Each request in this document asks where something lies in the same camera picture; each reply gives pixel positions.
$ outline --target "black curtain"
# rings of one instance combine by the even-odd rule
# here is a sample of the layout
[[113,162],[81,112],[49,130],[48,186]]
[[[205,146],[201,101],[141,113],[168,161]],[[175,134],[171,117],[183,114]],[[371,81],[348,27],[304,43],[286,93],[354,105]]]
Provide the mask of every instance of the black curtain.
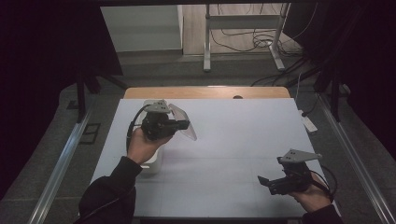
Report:
[[371,1],[346,43],[342,82],[356,114],[396,160],[396,2]]
[[93,68],[122,75],[99,6],[0,1],[0,198],[47,130],[59,94]]

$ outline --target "black sleeve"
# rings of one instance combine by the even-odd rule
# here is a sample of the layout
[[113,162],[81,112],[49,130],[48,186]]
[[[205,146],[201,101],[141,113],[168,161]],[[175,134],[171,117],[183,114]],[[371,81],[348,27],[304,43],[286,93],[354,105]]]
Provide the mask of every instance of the black sleeve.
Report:
[[334,205],[330,204],[313,213],[303,215],[304,224],[343,224],[343,220],[335,211]]
[[[122,157],[110,176],[96,179],[84,192],[78,205],[80,219],[76,223],[130,224],[134,217],[134,182],[141,171],[142,168],[137,163]],[[109,203],[95,212],[97,208]]]

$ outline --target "metal frame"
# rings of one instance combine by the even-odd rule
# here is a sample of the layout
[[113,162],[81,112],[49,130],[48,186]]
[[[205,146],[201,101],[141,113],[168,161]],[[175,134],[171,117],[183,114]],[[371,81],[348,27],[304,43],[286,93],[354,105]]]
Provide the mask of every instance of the metal frame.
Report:
[[276,29],[274,40],[270,43],[269,50],[274,58],[278,71],[284,71],[285,65],[279,57],[277,43],[282,33],[288,12],[289,3],[282,7],[278,15],[240,15],[240,16],[210,16],[209,4],[206,5],[205,15],[205,50],[204,71],[210,71],[210,30],[220,29]]
[[49,181],[47,182],[46,187],[43,190],[43,193],[38,199],[38,203],[35,205],[35,210],[33,210],[33,213],[29,218],[28,223],[43,223],[46,219],[47,213],[50,210],[55,195],[59,187],[61,186],[67,167],[72,160],[73,154],[78,145],[79,138],[84,132],[88,119],[91,116],[94,100],[95,96],[93,96],[91,101],[89,102],[87,113],[82,118],[81,122],[75,125],[72,133],[70,134],[69,139],[64,146],[64,150],[62,151],[62,154],[59,157],[59,160],[52,171],[52,174],[49,178]]
[[353,169],[355,170],[359,181],[363,185],[363,188],[369,196],[369,199],[372,202],[373,207],[377,212],[379,218],[381,219],[382,223],[396,223],[396,220],[389,209],[387,201],[382,195],[378,185],[375,183],[375,181],[367,171],[367,168],[364,166],[361,157],[349,140],[347,133],[343,128],[343,125],[340,122],[337,122],[337,120],[335,120],[335,118],[333,117],[332,112],[329,109],[329,102],[326,98],[323,98],[321,96],[319,96],[319,99],[321,104],[324,105],[322,106],[322,109],[330,124],[332,125],[334,133],[336,134],[340,143],[343,145],[343,149],[348,157],[348,160],[350,161]]

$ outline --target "white surface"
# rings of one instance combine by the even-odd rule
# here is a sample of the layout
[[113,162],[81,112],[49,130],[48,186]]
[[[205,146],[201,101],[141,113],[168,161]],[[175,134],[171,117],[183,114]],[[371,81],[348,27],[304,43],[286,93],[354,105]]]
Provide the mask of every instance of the white surface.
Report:
[[[271,195],[257,175],[284,177],[276,157],[314,152],[293,99],[175,100],[198,140],[181,133],[165,146],[156,175],[136,180],[136,217],[300,217],[290,196]],[[92,180],[125,155],[125,134],[144,100],[121,100]],[[318,161],[308,167],[322,174]]]
[[181,49],[178,6],[101,7],[116,52]]

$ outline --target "hand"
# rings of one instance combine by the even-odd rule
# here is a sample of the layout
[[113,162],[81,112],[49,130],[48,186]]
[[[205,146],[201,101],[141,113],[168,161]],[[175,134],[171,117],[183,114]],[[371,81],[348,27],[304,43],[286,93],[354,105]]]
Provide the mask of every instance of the hand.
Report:
[[147,139],[141,128],[134,130],[131,136],[131,143],[128,147],[127,157],[141,165],[148,161],[155,151],[167,143],[173,136],[150,141]]
[[[317,181],[319,184],[324,185],[324,183],[313,173],[311,173],[312,178]],[[320,208],[326,207],[331,204],[328,195],[323,192],[323,190],[311,185],[304,192],[292,192],[290,196],[294,197],[294,199],[301,204],[303,209],[308,213],[315,212]]]

